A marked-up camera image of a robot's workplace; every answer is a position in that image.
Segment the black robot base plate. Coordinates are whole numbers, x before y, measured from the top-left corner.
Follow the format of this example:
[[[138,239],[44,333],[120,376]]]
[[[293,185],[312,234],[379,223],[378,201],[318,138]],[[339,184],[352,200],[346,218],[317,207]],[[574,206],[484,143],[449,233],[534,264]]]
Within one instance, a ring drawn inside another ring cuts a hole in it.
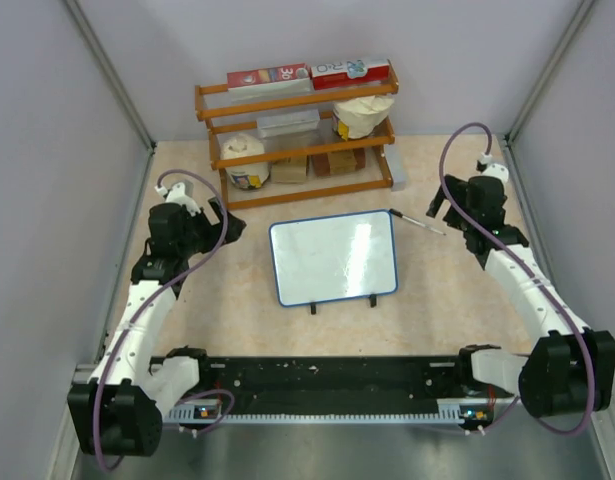
[[[460,382],[456,356],[199,358],[199,382],[188,391],[232,392],[237,413],[404,413],[441,399],[511,395]]]

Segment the blue framed whiteboard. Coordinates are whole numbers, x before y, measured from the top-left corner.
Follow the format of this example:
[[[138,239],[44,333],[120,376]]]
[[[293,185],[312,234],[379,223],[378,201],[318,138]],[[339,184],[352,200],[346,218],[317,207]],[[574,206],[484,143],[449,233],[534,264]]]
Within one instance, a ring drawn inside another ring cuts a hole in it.
[[[385,209],[276,222],[268,236],[283,307],[398,290],[394,226]]]

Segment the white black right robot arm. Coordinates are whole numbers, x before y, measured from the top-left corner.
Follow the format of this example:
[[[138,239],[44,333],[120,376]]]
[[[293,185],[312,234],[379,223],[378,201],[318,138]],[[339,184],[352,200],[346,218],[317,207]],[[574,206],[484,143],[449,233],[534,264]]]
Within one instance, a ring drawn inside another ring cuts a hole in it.
[[[615,339],[591,329],[564,304],[521,230],[506,224],[506,200],[499,178],[446,175],[427,211],[435,217],[450,202],[444,222],[462,232],[467,250],[507,294],[533,342],[527,355],[491,346],[461,349],[454,384],[468,396],[499,387],[519,396],[535,418],[605,410],[612,397]]]

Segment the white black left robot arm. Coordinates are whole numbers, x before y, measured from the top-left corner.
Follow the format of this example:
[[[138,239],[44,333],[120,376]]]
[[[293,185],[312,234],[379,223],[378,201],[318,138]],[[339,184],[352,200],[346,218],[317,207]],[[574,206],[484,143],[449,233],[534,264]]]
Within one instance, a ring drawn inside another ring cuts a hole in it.
[[[149,236],[131,271],[121,321],[88,380],[68,393],[80,448],[99,462],[152,455],[166,416],[183,396],[203,396],[213,387],[214,374],[200,363],[203,353],[197,349],[184,349],[151,369],[159,333],[193,270],[190,259],[208,260],[246,227],[219,199],[209,204],[217,223],[187,197],[150,209]]]

